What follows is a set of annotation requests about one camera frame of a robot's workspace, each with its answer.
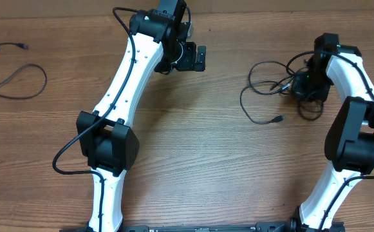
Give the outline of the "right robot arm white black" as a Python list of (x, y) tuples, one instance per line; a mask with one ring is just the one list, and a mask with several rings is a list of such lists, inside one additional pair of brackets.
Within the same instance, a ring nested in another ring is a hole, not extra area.
[(374, 179), (374, 85), (359, 49), (341, 45), (337, 34), (317, 37), (310, 56), (306, 70), (293, 74), (292, 95), (324, 103), (334, 86), (342, 106), (324, 143), (323, 174), (283, 231), (344, 231), (333, 221), (337, 210), (360, 181)]

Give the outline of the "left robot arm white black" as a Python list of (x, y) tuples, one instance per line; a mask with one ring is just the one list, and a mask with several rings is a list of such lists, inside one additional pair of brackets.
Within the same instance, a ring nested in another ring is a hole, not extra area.
[(84, 231), (120, 231), (124, 179), (140, 142), (132, 130), (138, 102), (150, 76), (173, 70), (205, 70), (206, 47), (190, 42), (191, 11), (183, 0), (160, 1), (158, 8), (133, 10), (122, 62), (100, 102), (80, 112), (77, 131), (83, 156), (93, 175), (93, 212)]

